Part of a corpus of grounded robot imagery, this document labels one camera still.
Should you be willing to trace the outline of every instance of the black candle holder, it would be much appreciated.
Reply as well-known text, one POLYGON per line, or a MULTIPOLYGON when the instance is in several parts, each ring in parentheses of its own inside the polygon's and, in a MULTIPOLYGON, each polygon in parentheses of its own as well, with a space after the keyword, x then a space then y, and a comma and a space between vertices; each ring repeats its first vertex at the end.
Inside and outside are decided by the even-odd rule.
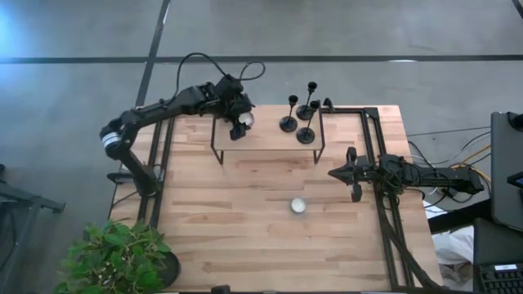
POLYGON ((293 107, 297 103, 297 96, 291 95, 288 97, 288 104, 291 106, 288 116, 282 117, 279 121, 279 128, 285 132, 296 131, 297 121, 293 118, 293 107))
POLYGON ((308 120, 311 119, 312 113, 311 107, 309 106, 309 100, 311 99, 311 94, 314 93, 316 88, 318 87, 318 84, 315 82, 309 82, 308 83, 308 91, 309 91, 309 97, 307 98, 307 102, 304 105, 300 105, 296 110, 296 116, 300 118, 301 120, 308 120))
POLYGON ((296 138, 297 140, 302 144, 310 144, 314 142, 315 139, 315 133, 311 130, 311 121, 312 117, 314 116, 314 113, 318 110, 320 107, 320 101, 315 100, 311 102, 311 117, 309 118, 309 123, 307 123, 307 127, 302 127, 301 129, 297 130, 296 132, 296 138))

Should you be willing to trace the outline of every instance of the table leg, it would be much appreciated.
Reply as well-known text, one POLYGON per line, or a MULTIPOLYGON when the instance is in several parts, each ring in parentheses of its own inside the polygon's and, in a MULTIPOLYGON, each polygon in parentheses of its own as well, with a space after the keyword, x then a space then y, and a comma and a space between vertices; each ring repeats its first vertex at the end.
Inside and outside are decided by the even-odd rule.
POLYGON ((314 150, 314 164, 318 164, 320 161, 321 154, 324 152, 325 146, 320 149, 320 153, 316 156, 316 150, 314 150))
POLYGON ((223 151, 220 151, 220 155, 218 155, 218 152, 214 148, 212 148, 212 151, 214 153, 214 156, 216 156, 216 159, 218 160, 220 165, 223 165, 223 151))

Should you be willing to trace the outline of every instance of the plant pot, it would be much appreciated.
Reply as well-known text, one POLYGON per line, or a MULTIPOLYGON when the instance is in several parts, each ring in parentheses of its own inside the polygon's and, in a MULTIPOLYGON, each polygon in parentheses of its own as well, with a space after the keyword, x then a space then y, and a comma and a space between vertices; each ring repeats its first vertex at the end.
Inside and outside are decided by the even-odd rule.
POLYGON ((181 265, 180 261, 178 260, 178 257, 174 255, 172 252, 166 252, 164 253, 165 259, 163 259, 163 263, 165 266, 167 266, 166 269, 160 270, 158 272, 158 276, 162 279, 164 288, 171 286, 174 281, 178 278, 181 272, 181 265))

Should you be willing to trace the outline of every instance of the butcher block tabletop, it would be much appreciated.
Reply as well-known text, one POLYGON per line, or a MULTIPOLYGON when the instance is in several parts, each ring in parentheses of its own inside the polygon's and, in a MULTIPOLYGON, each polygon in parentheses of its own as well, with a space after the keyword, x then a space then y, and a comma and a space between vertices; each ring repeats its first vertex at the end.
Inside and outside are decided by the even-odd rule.
MULTIPOLYGON (((409 158, 399 107, 374 107, 379 110, 387 152, 409 158)), ((288 114, 288 105, 259 105, 256 112, 253 133, 273 127, 266 124, 277 126, 278 120, 264 118, 288 114)), ((372 120, 369 123, 378 150, 372 120)), ((177 117, 158 230, 180 259, 181 275, 167 291, 208 292, 223 284, 235 292, 390 289, 372 185, 361 184, 361 202, 353 203, 351 187, 327 175, 345 163, 349 146, 365 155, 360 117, 325 114, 323 124, 325 150, 316 165, 310 151, 274 148, 230 151, 221 166, 210 147, 212 117, 177 117), (301 215, 289 208, 296 197, 306 201, 301 215)), ((144 161, 153 130, 153 126, 142 129, 132 148, 144 161)), ((158 162, 162 153, 160 148, 158 162)), ((134 190, 133 184, 119 185, 114 201, 134 190)), ((400 200, 407 246, 441 284, 421 195, 406 190, 400 200)), ((128 217, 131 224, 139 203, 137 195, 119 203, 110 218, 128 217)))

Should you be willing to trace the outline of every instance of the green leaves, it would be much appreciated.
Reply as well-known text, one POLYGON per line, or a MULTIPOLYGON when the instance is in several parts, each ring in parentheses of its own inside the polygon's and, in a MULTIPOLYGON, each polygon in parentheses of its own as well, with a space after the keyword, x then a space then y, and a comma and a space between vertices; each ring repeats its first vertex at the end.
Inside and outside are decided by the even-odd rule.
POLYGON ((116 230, 117 230, 119 233, 121 233, 121 234, 129 234, 129 231, 131 230, 131 229, 129 229, 129 227, 126 226, 126 225, 116 225, 115 227, 116 227, 116 230))
POLYGON ((170 252, 171 251, 171 248, 169 248, 169 246, 165 245, 164 242, 158 242, 158 244, 156 244, 156 246, 158 247, 158 251, 159 252, 170 252))
POLYGON ((163 234, 137 222, 132 228, 108 221, 86 225, 61 264, 65 269, 55 294, 149 293, 162 288, 159 270, 171 249, 163 234))
POLYGON ((147 229, 147 226, 144 225, 143 221, 139 220, 133 227, 132 227, 132 231, 134 231, 135 233, 142 233, 145 231, 145 229, 147 229))
POLYGON ((107 234, 104 236, 105 241, 112 243, 114 245, 123 246, 123 239, 116 234, 107 234))
POLYGON ((59 283, 55 287, 55 290, 53 291, 53 294, 64 294, 64 293, 69 293, 69 289, 67 288, 66 282, 59 283))
POLYGON ((89 286, 83 289, 82 294, 100 294, 101 287, 98 285, 89 286))
POLYGON ((138 246, 132 248, 132 253, 134 253, 135 256, 144 256, 144 250, 138 246))
POLYGON ((111 254, 111 264, 113 264, 114 268, 117 270, 120 270, 123 268, 123 261, 122 261, 122 255, 118 252, 113 252, 111 254))

